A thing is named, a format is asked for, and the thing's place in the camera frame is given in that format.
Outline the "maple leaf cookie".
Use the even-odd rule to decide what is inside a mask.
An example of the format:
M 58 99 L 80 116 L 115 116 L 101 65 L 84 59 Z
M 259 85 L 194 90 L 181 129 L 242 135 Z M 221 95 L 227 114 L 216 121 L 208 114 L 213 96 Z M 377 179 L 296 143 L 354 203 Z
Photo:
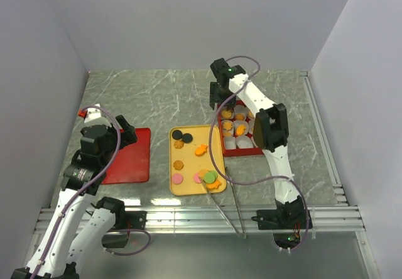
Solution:
M 224 121 L 222 123 L 222 129 L 224 131 L 230 131 L 232 133 L 233 132 L 233 122 L 232 121 Z

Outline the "red cookie box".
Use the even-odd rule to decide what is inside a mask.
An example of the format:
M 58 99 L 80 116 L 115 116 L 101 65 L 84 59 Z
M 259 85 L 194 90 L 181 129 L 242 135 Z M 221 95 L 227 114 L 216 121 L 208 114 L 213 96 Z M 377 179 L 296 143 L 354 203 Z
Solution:
M 240 100 L 236 101 L 236 105 L 246 106 L 245 103 L 243 103 Z M 245 121 L 248 123 L 250 120 L 254 121 L 254 119 L 249 119 L 249 117 L 247 116 L 247 119 Z M 262 152 L 262 150 L 260 148 L 255 148 L 255 147 L 251 148 L 251 149 L 239 149 L 237 147 L 235 150 L 225 150 L 224 149 L 224 143 L 223 143 L 223 138 L 224 137 L 222 135 L 221 121 L 223 121 L 223 120 L 221 120 L 220 114 L 219 114 L 219 116 L 218 116 L 218 127 L 219 127 L 219 130 L 220 130 L 220 138 L 221 138 L 221 143 L 222 143 L 223 155 L 225 157 L 256 156 L 256 155 L 262 155 L 263 154 L 263 152 Z M 253 135 L 249 134 L 249 132 L 248 132 L 248 134 L 246 136 L 248 136 L 251 139 L 251 137 Z

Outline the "large orange fish cookie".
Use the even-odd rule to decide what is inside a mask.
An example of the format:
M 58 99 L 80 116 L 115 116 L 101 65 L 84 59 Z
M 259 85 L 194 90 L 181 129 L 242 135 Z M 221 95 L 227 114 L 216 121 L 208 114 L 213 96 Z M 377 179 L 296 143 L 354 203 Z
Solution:
M 240 124 L 238 125 L 238 127 L 236 128 L 236 135 L 237 136 L 243 136 L 245 134 L 247 134 L 247 126 L 245 124 Z

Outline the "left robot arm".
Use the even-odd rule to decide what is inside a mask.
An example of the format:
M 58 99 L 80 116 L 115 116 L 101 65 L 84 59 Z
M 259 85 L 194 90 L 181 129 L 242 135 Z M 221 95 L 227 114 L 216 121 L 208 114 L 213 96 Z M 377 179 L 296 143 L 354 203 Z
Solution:
M 106 170 L 124 147 L 138 138 L 124 116 L 85 117 L 80 149 L 63 174 L 58 203 L 33 257 L 12 278 L 79 278 L 90 252 L 110 230 L 126 230 L 124 202 L 103 197 L 92 203 Z

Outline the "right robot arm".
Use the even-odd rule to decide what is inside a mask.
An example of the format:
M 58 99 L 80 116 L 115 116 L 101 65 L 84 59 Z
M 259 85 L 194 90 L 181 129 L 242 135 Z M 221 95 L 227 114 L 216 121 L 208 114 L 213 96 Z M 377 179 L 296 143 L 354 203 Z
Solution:
M 254 142 L 262 150 L 271 171 L 269 177 L 253 182 L 238 182 L 226 176 L 224 179 L 241 186 L 272 180 L 277 223 L 283 228 L 291 228 L 299 217 L 309 221 L 307 202 L 293 179 L 288 159 L 289 128 L 285 105 L 267 98 L 251 81 L 253 75 L 248 75 L 240 65 L 231 67 L 221 58 L 215 60 L 210 69 L 216 81 L 210 84 L 209 104 L 212 109 L 218 107 L 211 126 L 215 125 L 223 108 L 234 106 L 236 99 L 240 99 L 254 116 Z

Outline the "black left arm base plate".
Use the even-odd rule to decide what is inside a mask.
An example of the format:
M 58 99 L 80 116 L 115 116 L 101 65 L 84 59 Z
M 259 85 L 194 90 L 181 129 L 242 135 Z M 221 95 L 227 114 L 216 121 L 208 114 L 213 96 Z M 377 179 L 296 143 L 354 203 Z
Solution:
M 146 217 L 146 211 L 126 211 L 119 213 L 112 230 L 145 229 Z

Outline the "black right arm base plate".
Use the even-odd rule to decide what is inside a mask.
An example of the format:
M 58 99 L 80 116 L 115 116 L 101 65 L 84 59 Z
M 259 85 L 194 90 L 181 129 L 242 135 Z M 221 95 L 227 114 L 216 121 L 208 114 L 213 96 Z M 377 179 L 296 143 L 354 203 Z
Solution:
M 307 221 L 305 211 L 289 214 L 287 212 L 275 210 L 257 210 L 256 215 L 251 220 L 257 222 L 259 230 L 293 230 L 312 229 L 312 220 Z

